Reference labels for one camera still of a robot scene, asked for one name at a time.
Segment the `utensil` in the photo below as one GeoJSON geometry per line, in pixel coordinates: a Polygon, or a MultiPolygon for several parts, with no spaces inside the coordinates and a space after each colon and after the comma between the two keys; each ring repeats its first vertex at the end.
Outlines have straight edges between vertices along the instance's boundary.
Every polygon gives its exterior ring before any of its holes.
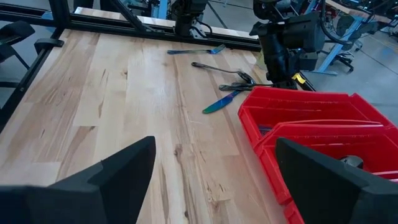
{"type": "Polygon", "coordinates": [[[232,99],[240,94],[242,91],[233,91],[232,93],[224,96],[224,98],[218,100],[216,103],[213,103],[212,105],[208,106],[206,109],[202,111],[204,114],[209,114],[215,111],[218,111],[222,108],[224,108],[226,105],[228,105],[230,102],[232,102],[232,99]]]}
{"type": "Polygon", "coordinates": [[[273,84],[248,84],[248,83],[232,83],[231,85],[219,85],[218,89],[221,91],[241,90],[251,91],[255,86],[273,86],[273,84]]]}
{"type": "Polygon", "coordinates": [[[217,54],[220,51],[224,50],[225,44],[221,44],[220,46],[210,49],[210,50],[205,50],[205,49],[197,49],[197,50],[168,50],[167,53],[174,55],[174,54],[189,54],[189,53],[209,53],[209,54],[217,54]]]}
{"type": "Polygon", "coordinates": [[[205,65],[205,64],[202,64],[202,63],[199,63],[199,62],[192,62],[191,65],[196,67],[196,68],[209,68],[209,69],[213,69],[213,70],[217,70],[217,71],[221,71],[221,72],[237,73],[246,83],[250,83],[250,84],[255,84],[256,83],[256,81],[254,81],[254,79],[249,74],[247,74],[246,72],[241,71],[241,70],[228,71],[228,70],[212,67],[212,66],[209,66],[209,65],[205,65]]]}

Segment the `blue table leg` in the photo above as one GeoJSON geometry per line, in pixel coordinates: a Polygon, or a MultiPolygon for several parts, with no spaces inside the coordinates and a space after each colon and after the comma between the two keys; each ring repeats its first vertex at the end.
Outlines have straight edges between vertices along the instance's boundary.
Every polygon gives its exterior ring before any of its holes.
{"type": "Polygon", "coordinates": [[[166,19],[167,15],[167,0],[160,0],[160,4],[158,6],[152,5],[152,18],[158,19],[166,19]]]}
{"type": "Polygon", "coordinates": [[[159,19],[166,19],[167,15],[167,0],[160,0],[159,19]]]}
{"type": "MultiPolygon", "coordinates": [[[[356,19],[348,28],[344,37],[341,38],[340,40],[348,40],[351,34],[361,25],[361,21],[362,21],[361,19],[356,19]]],[[[334,57],[336,57],[336,55],[338,54],[338,52],[341,50],[342,47],[343,45],[341,44],[335,44],[335,46],[332,48],[326,59],[322,62],[321,66],[314,72],[325,73],[328,75],[337,75],[336,73],[325,72],[325,70],[329,66],[330,62],[334,59],[334,57]]]]}
{"type": "Polygon", "coordinates": [[[308,5],[307,9],[305,10],[304,14],[308,14],[312,11],[312,9],[315,7],[315,4],[317,3],[318,0],[311,0],[310,4],[308,5]]]}

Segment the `wooden table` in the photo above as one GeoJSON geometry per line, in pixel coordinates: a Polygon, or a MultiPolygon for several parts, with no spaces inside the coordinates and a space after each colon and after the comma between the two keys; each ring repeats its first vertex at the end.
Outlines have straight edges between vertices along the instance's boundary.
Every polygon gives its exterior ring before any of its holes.
{"type": "Polygon", "coordinates": [[[155,136],[154,171],[138,223],[285,223],[237,112],[202,109],[242,68],[266,83],[254,52],[65,30],[0,135],[0,184],[49,185],[155,136]]]}

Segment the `red plastic bin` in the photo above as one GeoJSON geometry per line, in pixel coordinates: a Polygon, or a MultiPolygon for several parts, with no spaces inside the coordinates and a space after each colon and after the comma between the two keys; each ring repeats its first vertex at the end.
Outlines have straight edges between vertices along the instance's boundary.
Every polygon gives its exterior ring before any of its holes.
{"type": "Polygon", "coordinates": [[[398,136],[395,127],[381,125],[316,125],[279,123],[255,149],[277,201],[284,205],[292,200],[275,157],[275,143],[285,137],[335,159],[355,155],[364,160],[364,170],[385,172],[398,170],[398,136]]]}
{"type": "Polygon", "coordinates": [[[357,94],[322,93],[256,87],[241,105],[239,118],[252,147],[264,138],[259,126],[272,129],[279,122],[314,119],[375,121],[394,126],[357,94]]]}
{"type": "Polygon", "coordinates": [[[290,224],[303,220],[276,162],[278,137],[336,159],[357,155],[364,159],[364,170],[398,183],[398,129],[357,94],[257,87],[238,115],[290,224]]]}

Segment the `fork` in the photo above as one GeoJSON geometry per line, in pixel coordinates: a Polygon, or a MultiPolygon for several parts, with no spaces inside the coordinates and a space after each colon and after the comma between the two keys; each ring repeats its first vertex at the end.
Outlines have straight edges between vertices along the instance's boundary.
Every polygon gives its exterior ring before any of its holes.
{"type": "Polygon", "coordinates": [[[225,44],[221,44],[220,46],[211,49],[211,50],[204,50],[204,49],[198,49],[198,50],[168,50],[168,54],[188,54],[188,53],[209,53],[209,54],[217,54],[220,51],[224,50],[225,44]]]}
{"type": "Polygon", "coordinates": [[[210,65],[205,65],[205,64],[202,64],[202,63],[199,63],[199,62],[192,62],[191,65],[196,67],[196,68],[209,68],[209,69],[214,69],[214,70],[227,72],[227,73],[237,73],[246,83],[249,83],[249,84],[255,84],[256,83],[256,81],[254,81],[254,79],[250,75],[248,75],[246,72],[244,72],[244,71],[240,71],[240,70],[238,70],[238,71],[227,71],[227,70],[224,70],[224,69],[212,67],[210,65]]]}

